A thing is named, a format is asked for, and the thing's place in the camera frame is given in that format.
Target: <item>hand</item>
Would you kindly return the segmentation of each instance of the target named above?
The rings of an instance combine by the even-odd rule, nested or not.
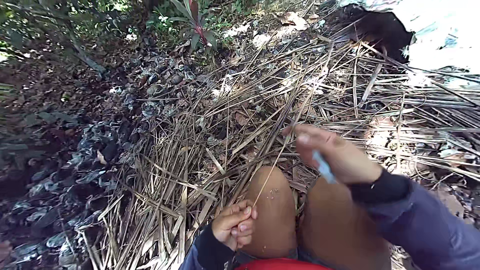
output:
[[[252,241],[253,220],[257,219],[257,207],[250,200],[227,207],[212,222],[215,238],[235,251]]]
[[[318,150],[332,169],[336,180],[344,184],[372,183],[382,174],[382,167],[368,159],[353,143],[346,141],[333,132],[312,125],[298,124],[289,126],[282,134],[288,135],[291,129],[297,136],[297,152],[301,159],[318,168],[312,160],[312,151]]]

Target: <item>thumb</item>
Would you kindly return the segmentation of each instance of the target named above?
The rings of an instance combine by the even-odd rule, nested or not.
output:
[[[240,222],[247,220],[252,214],[252,207],[248,206],[243,211],[225,216],[221,222],[222,230],[230,230],[232,227],[237,226]]]
[[[317,136],[311,136],[309,134],[300,134],[297,138],[297,144],[300,147],[317,149],[323,155],[329,155],[334,152],[335,146],[331,140],[324,140],[324,138],[319,138]]]

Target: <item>forest floor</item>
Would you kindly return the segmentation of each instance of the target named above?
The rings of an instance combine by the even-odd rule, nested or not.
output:
[[[284,172],[300,216],[319,173],[280,135],[292,123],[338,132],[480,227],[478,80],[352,41],[330,2],[252,12],[212,58],[144,36],[94,51],[103,77],[48,50],[5,69],[19,91],[2,102],[2,264],[177,269],[264,165]],[[407,257],[392,247],[394,269]]]

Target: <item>finger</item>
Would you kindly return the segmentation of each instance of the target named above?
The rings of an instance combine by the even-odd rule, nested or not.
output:
[[[255,220],[258,218],[258,210],[257,210],[257,206],[254,206],[252,208],[252,218]]]
[[[251,242],[252,242],[252,236],[251,235],[237,237],[238,245],[244,246],[244,245],[250,244]]]
[[[247,206],[253,206],[253,202],[251,200],[243,200],[237,203],[237,205],[240,207],[240,210],[243,210],[247,208]]]
[[[252,214],[252,207],[247,206],[243,211],[232,215],[224,216],[218,226],[221,230],[230,230],[237,226],[240,222],[248,219]]]
[[[295,125],[294,131],[296,135],[307,134],[310,136],[315,136],[316,139],[322,140],[324,142],[329,142],[330,140],[333,140],[335,137],[337,137],[334,132],[330,132],[323,128],[306,124]]]
[[[233,228],[231,233],[234,237],[242,237],[242,236],[247,236],[247,235],[253,234],[253,229],[248,229],[248,230],[240,232],[237,228]]]
[[[311,153],[313,149],[319,150],[322,154],[329,154],[335,150],[335,146],[331,142],[324,141],[318,136],[312,136],[307,133],[300,134],[296,142],[297,152],[303,151]]]
[[[254,226],[253,219],[247,219],[233,227],[231,233],[233,236],[246,236],[253,233]]]
[[[246,230],[253,230],[253,227],[254,227],[253,219],[244,220],[244,221],[240,222],[237,225],[237,227],[238,227],[240,232],[244,232]]]
[[[235,213],[240,212],[240,207],[237,204],[231,205],[229,207],[223,208],[223,210],[220,212],[220,216],[229,216]]]
[[[287,136],[292,132],[293,125],[289,125],[284,130],[282,130],[282,135]]]

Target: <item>blue object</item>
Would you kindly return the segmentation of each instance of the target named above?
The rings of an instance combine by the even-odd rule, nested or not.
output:
[[[327,180],[327,183],[336,184],[336,180],[333,176],[332,170],[330,169],[330,165],[328,165],[318,150],[313,151],[312,158],[318,163],[317,170],[325,178],[325,180]]]

